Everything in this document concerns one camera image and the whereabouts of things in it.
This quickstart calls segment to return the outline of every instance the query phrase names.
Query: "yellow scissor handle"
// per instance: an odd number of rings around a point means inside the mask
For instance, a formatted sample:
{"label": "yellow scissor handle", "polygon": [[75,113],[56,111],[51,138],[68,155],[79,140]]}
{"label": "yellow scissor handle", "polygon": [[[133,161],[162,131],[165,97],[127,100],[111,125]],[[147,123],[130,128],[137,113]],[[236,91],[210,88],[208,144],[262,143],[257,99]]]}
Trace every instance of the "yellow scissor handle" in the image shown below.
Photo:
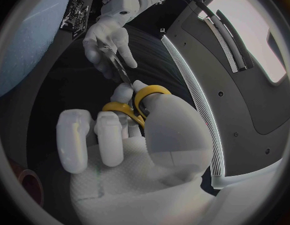
{"label": "yellow scissor handle", "polygon": [[138,124],[140,124],[143,129],[145,128],[145,121],[142,118],[141,115],[136,116],[133,113],[133,109],[126,103],[120,103],[117,101],[112,101],[109,102],[108,104],[106,104],[102,111],[107,112],[107,111],[118,111],[118,112],[122,112],[125,113],[126,115],[130,116],[131,119],[133,119],[134,121],[136,121]]}
{"label": "yellow scissor handle", "polygon": [[142,102],[142,100],[150,95],[150,94],[171,94],[169,90],[167,90],[163,86],[159,85],[149,85],[144,88],[142,88],[136,95],[134,99],[134,104],[136,109],[139,111],[139,113],[146,118],[145,114],[141,111],[139,105]]}

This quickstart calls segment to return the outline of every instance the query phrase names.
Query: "window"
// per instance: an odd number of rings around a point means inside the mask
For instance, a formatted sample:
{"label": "window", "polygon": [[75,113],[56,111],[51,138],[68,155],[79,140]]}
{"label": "window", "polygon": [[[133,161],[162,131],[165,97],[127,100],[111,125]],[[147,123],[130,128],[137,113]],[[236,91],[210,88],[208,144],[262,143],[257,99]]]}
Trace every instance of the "window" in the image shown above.
{"label": "window", "polygon": [[267,43],[269,26],[247,0],[213,0],[208,7],[213,13],[220,10],[227,17],[272,82],[277,83],[286,74]]}

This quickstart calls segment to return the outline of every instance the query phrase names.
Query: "white light strip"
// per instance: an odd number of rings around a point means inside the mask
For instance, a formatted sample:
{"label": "white light strip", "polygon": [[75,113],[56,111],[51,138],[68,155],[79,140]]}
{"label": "white light strip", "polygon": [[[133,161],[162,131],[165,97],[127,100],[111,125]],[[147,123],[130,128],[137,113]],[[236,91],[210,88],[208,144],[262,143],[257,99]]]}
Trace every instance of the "white light strip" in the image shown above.
{"label": "white light strip", "polygon": [[189,65],[184,60],[184,58],[181,56],[179,51],[176,49],[176,47],[172,44],[172,42],[165,35],[162,37],[161,41],[168,50],[168,52],[170,53],[175,64],[177,65],[190,91],[190,94],[192,95],[192,99],[196,105],[196,108],[201,117],[206,122],[209,131],[212,135],[214,148],[211,166],[212,176],[225,176],[225,161],[222,142],[214,115],[209,106],[207,98],[194,73],[192,72],[192,70],[190,69]]}

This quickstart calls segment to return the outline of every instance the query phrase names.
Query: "white glove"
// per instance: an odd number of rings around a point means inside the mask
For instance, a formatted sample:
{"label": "white glove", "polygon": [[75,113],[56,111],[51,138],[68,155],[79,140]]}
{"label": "white glove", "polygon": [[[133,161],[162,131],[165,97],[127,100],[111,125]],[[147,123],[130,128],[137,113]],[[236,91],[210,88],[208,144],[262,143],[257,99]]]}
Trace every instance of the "white glove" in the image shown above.
{"label": "white glove", "polygon": [[119,50],[120,55],[129,67],[137,67],[137,63],[128,46],[127,30],[121,27],[112,17],[104,16],[90,27],[83,40],[83,46],[87,59],[94,64],[96,69],[103,73],[105,78],[111,79],[113,74],[111,67],[98,48],[97,38],[108,44],[115,53]]}

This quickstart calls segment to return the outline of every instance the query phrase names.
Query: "scissors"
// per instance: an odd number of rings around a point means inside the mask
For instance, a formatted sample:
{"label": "scissors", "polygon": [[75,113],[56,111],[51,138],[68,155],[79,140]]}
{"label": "scissors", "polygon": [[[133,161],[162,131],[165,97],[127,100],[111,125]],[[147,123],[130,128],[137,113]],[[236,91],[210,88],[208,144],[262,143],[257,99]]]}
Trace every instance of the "scissors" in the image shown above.
{"label": "scissors", "polygon": [[[115,54],[115,52],[110,48],[110,46],[106,43],[104,43],[102,40],[97,38],[97,44],[100,49],[100,51],[104,54],[104,56],[107,58],[107,61],[110,63],[112,68],[118,71],[121,79],[123,82],[128,83],[132,87],[131,80],[129,76],[127,75],[127,72],[125,70],[125,67]],[[126,103],[120,103],[117,101],[112,101],[107,103],[102,111],[118,111],[125,113],[131,119],[133,119],[135,122],[137,122],[139,125],[142,126],[142,128],[145,128],[145,120],[147,116],[149,115],[149,111],[145,108],[143,104],[143,99],[150,95],[150,94],[171,94],[165,87],[159,86],[159,85],[149,85],[144,88],[142,88],[137,94],[133,93],[132,100],[134,101],[133,107],[129,106]]]}

